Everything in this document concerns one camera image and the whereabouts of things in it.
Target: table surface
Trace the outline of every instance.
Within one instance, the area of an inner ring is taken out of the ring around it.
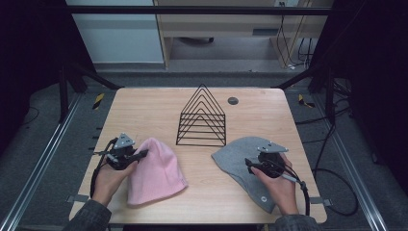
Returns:
[[[246,191],[215,163],[211,155],[220,147],[176,145],[180,114],[197,88],[118,90],[95,151],[101,151],[120,133],[126,133],[138,147],[154,137],[177,155],[189,186],[176,195],[130,208],[125,180],[112,199],[111,223],[271,223],[281,217],[257,206]],[[226,143],[248,136],[262,137],[289,148],[288,159],[309,195],[319,197],[285,93],[278,89],[208,88],[226,115]],[[228,98],[239,103],[231,105]],[[100,157],[93,156],[78,194],[89,195],[90,178]],[[296,184],[300,213],[305,213],[304,196]],[[70,218],[83,206],[75,202]],[[311,205],[311,217],[326,221],[321,204]]]

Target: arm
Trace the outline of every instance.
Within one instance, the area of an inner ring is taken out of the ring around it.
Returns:
[[[122,181],[136,169],[137,162],[133,162],[124,170],[115,170],[103,165],[95,181],[93,197],[75,215],[64,228],[66,230],[101,230],[104,231],[111,219],[111,211],[107,206],[116,193]]]
[[[285,154],[281,154],[285,164],[292,167],[292,163],[286,158]],[[270,196],[275,201],[282,216],[279,218],[275,227],[276,230],[320,230],[314,218],[299,214],[296,205],[295,184],[282,176],[270,178],[259,169],[251,168],[254,174],[265,184]]]

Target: white wall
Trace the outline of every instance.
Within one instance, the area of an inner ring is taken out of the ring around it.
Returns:
[[[66,0],[67,5],[152,6],[151,0]],[[95,64],[164,62],[153,14],[74,14]]]

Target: triangular wire rack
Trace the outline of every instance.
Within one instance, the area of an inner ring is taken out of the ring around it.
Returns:
[[[225,146],[225,112],[204,84],[180,114],[177,145]]]

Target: pink knit hat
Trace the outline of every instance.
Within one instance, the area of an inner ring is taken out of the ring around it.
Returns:
[[[145,149],[149,150],[147,156],[140,160],[136,170],[129,176],[130,205],[166,198],[188,185],[178,167],[176,155],[167,145],[149,138],[140,145],[135,154]]]

